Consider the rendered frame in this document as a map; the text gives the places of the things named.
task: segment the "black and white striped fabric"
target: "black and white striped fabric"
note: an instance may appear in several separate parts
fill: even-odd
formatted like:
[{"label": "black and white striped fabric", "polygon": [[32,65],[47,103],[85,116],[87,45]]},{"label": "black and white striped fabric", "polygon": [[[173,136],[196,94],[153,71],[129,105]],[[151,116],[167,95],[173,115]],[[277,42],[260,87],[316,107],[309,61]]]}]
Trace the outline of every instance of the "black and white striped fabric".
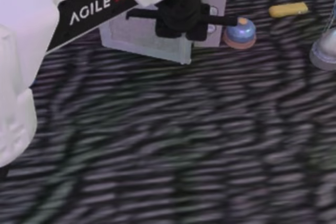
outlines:
[{"label": "black and white striped fabric", "polygon": [[[269,17],[296,1],[311,12]],[[97,31],[47,56],[0,223],[336,223],[336,75],[308,57],[332,4],[228,0],[255,47],[195,49],[190,66],[103,48]]]}]

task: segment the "white robot link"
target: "white robot link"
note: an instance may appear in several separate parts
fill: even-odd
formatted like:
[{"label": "white robot link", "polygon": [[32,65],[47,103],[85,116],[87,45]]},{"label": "white robot link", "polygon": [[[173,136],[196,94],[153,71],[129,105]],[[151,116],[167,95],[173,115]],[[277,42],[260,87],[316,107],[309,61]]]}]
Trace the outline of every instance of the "white robot link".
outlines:
[{"label": "white robot link", "polygon": [[[99,27],[105,46],[190,63],[192,44],[219,46],[222,26],[237,25],[237,17],[224,17],[225,3],[226,0],[0,0],[0,175],[34,138],[37,118],[30,86],[45,55]],[[150,43],[138,45],[134,29],[122,30],[114,20],[124,27],[139,22],[139,34],[145,30]],[[134,40],[130,38],[125,43],[121,37],[130,36],[122,33],[132,33]],[[176,51],[161,54],[165,46],[171,49],[171,44],[178,45]]]}]

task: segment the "blue object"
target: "blue object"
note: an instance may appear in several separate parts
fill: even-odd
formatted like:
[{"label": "blue object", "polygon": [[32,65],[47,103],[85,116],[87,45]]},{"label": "blue object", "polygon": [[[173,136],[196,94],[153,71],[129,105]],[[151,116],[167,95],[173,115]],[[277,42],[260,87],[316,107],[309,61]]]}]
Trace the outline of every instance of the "blue object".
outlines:
[{"label": "blue object", "polygon": [[239,18],[237,26],[228,26],[226,35],[229,40],[236,43],[247,43],[256,36],[256,26],[247,18]]}]

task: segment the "wavy striped surface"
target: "wavy striped surface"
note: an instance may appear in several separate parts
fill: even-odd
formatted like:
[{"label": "wavy striped surface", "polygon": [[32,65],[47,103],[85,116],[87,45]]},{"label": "wavy striped surface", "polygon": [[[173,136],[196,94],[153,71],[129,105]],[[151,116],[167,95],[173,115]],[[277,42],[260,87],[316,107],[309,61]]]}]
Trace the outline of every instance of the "wavy striped surface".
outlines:
[{"label": "wavy striped surface", "polygon": [[[268,17],[291,1],[311,13]],[[47,56],[0,223],[335,223],[336,76],[308,59],[332,3],[229,0],[257,44],[196,49],[190,66],[103,48],[97,31]]]}]

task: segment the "agile x logo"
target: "agile x logo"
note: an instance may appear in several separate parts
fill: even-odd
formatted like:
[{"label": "agile x logo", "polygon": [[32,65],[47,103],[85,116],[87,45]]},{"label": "agile x logo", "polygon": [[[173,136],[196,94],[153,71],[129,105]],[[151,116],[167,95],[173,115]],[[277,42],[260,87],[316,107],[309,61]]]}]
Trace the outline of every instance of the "agile x logo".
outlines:
[{"label": "agile x logo", "polygon": [[78,12],[74,11],[71,16],[70,26],[80,22],[83,19],[88,18],[96,13],[101,12],[104,9],[111,8],[112,2],[118,3],[122,0],[95,0],[89,5],[83,6]]}]

